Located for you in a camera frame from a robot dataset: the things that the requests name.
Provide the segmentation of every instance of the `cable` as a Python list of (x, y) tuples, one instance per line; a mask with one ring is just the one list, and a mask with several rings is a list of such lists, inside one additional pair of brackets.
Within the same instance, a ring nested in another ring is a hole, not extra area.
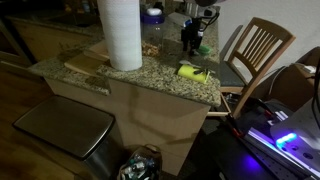
[(213, 24), (218, 17), (220, 16), (220, 13), (217, 13), (214, 17), (212, 17), (209, 22), (206, 24), (206, 26), (203, 28), (203, 32), (207, 29), (208, 26), (210, 26), (211, 24)]
[(278, 72), (278, 73), (276, 74), (276, 76), (273, 78), (272, 83), (271, 83), (271, 86), (270, 86), (270, 89), (269, 89), (269, 94), (268, 94), (268, 95), (271, 94), (274, 81), (276, 80), (276, 78), (279, 76), (279, 74), (280, 74), (285, 68), (287, 68), (287, 66), (282, 66), (282, 67), (280, 68), (279, 72)]
[(313, 98), (312, 98), (312, 103), (311, 103), (311, 109), (312, 109), (312, 113), (314, 116), (314, 119), (318, 125), (318, 128), (320, 129), (320, 122), (319, 119), (317, 117), (316, 114), (316, 110), (315, 110), (315, 105), (317, 105), (317, 110), (320, 113), (320, 103), (319, 103), (319, 95), (318, 95), (318, 88), (319, 88), (319, 80), (320, 80), (320, 59), (318, 61), (317, 64), (317, 69), (316, 69), (316, 73), (315, 73), (315, 78), (314, 78), (314, 94), (313, 94)]
[[(305, 64), (302, 64), (302, 63), (291, 63), (290, 65), (292, 65), (292, 64), (298, 64), (298, 65), (305, 66)], [(265, 77), (265, 76), (271, 74), (271, 73), (274, 72), (274, 71), (280, 70), (280, 71), (276, 74), (276, 76), (273, 78), (273, 80), (272, 80), (272, 83), (271, 83), (271, 86), (270, 86), (269, 94), (268, 94), (268, 95), (271, 94), (271, 91), (272, 91), (272, 88), (273, 88), (273, 84), (274, 84), (274, 81), (276, 80), (276, 78), (277, 78), (277, 77), (279, 76), (279, 74), (280, 74), (285, 68), (287, 68), (287, 67), (288, 67), (288, 66), (282, 66), (281, 68), (272, 70), (272, 71), (268, 72), (267, 74), (265, 74), (265, 75), (263, 76), (263, 77)]]

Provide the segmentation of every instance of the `wooden board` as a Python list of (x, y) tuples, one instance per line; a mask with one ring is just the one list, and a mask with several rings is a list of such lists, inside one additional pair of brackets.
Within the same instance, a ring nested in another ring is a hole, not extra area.
[(73, 71), (97, 77), (96, 70), (103, 63), (103, 61), (89, 58), (84, 54), (79, 54), (78, 56), (65, 62), (64, 65)]
[(84, 55), (98, 59), (100, 61), (108, 61), (109, 55), (105, 40), (91, 46), (90, 48), (83, 51)]

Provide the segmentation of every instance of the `bottle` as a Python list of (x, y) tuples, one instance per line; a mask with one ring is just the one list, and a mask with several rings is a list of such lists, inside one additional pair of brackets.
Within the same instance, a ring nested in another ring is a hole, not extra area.
[(141, 15), (142, 54), (145, 56), (159, 56), (163, 48), (163, 15)]
[(143, 161), (137, 162), (132, 164), (131, 166), (128, 166), (124, 169), (124, 174), (130, 174), (132, 172), (139, 172), (146, 168), (146, 165)]
[(82, 8), (84, 13), (90, 13), (90, 5), (89, 5), (89, 1), (88, 0), (82, 0)]

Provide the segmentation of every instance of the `cabinet door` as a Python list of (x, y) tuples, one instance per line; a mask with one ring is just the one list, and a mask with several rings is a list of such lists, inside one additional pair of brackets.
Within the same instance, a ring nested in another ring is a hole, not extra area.
[(47, 28), (24, 22), (13, 22), (21, 38), (37, 61), (57, 56), (62, 51), (84, 43), (90, 36)]

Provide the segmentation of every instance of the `stainless steel trash can lid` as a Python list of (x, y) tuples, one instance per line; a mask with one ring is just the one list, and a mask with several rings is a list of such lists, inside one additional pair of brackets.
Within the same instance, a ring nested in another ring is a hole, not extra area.
[(13, 126), (84, 159), (112, 129), (114, 121), (106, 112), (53, 96)]

